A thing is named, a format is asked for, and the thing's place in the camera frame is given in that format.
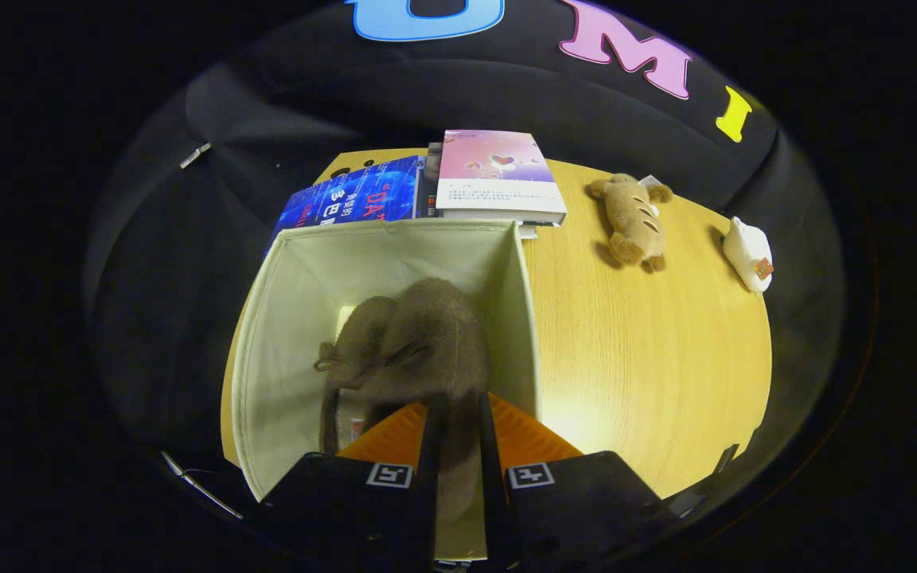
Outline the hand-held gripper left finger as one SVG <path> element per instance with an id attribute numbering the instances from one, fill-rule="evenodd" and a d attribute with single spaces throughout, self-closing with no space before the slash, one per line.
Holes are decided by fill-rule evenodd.
<path id="1" fill-rule="evenodd" d="M 257 529 L 310 572 L 429 572 L 445 420 L 433 396 L 337 454 L 305 454 L 257 505 Z"/>

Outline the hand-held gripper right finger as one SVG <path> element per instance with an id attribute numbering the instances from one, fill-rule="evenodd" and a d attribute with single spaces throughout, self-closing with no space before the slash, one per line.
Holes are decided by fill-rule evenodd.
<path id="1" fill-rule="evenodd" d="M 479 409 L 489 570 L 626 572 L 680 523 L 618 454 L 585 454 L 491 392 Z"/>

